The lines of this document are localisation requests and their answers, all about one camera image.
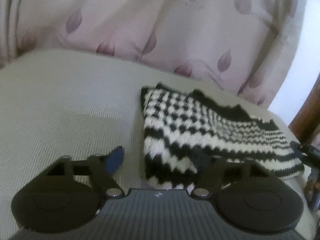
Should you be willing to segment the pink floral curtain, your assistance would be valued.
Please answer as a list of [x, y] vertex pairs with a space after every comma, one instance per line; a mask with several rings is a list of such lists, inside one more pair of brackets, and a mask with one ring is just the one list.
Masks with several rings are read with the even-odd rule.
[[1, 64], [34, 49], [137, 61], [268, 107], [306, 0], [1, 0]]

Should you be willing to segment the beige fabric cushion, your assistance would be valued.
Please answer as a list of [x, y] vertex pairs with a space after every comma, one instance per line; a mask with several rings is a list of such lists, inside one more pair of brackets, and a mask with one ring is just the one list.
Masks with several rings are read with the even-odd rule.
[[[192, 190], [151, 187], [140, 91], [159, 83], [183, 93], [198, 89], [223, 106], [240, 105], [250, 115], [273, 120], [289, 145], [295, 139], [276, 115], [210, 83], [111, 57], [29, 53], [1, 69], [1, 239], [317, 239], [319, 215], [303, 196], [305, 165], [302, 175], [279, 178], [304, 204], [295, 233], [247, 233], [193, 198]], [[124, 161], [113, 179], [124, 197], [107, 200], [92, 220], [70, 231], [39, 233], [17, 225], [14, 195], [48, 166], [62, 156], [85, 160], [118, 146]]]

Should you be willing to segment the brown wooden door frame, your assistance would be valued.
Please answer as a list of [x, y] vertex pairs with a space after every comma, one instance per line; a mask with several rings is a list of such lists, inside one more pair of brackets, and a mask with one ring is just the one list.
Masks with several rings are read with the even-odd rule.
[[314, 84], [298, 114], [291, 121], [289, 128], [300, 143], [311, 139], [319, 127], [319, 79]]

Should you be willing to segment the black white striped knit garment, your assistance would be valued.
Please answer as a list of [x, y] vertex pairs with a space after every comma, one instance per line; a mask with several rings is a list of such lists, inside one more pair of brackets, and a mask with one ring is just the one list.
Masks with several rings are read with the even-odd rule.
[[255, 161], [281, 179], [305, 171], [276, 123], [240, 105], [223, 106], [198, 89], [183, 93], [161, 83], [141, 89], [140, 105], [145, 176], [155, 189], [191, 191], [219, 158]]

